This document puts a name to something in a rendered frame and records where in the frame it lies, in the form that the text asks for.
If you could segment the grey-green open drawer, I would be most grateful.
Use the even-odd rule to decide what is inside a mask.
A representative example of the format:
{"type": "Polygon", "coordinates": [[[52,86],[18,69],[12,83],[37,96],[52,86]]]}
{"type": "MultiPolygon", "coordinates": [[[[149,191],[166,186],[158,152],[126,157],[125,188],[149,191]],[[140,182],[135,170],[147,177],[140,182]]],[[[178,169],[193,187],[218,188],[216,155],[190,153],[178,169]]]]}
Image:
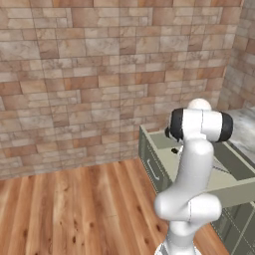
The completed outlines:
{"type": "MultiPolygon", "coordinates": [[[[167,138],[163,130],[148,132],[139,127],[138,155],[157,193],[170,187],[176,178],[181,144],[167,138]],[[157,181],[147,164],[160,177],[157,181]]],[[[255,163],[230,141],[215,143],[214,162],[206,192],[216,195],[223,208],[255,202],[255,163]]]]}

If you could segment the grey-green base cupboard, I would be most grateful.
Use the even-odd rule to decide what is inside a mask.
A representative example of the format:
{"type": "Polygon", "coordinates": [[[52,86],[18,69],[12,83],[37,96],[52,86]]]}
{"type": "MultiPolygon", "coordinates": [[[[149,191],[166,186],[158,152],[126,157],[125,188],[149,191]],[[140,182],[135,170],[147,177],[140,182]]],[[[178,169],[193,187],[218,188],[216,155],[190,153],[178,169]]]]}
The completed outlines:
{"type": "Polygon", "coordinates": [[[255,202],[224,208],[211,225],[230,255],[255,255],[255,202]]]}

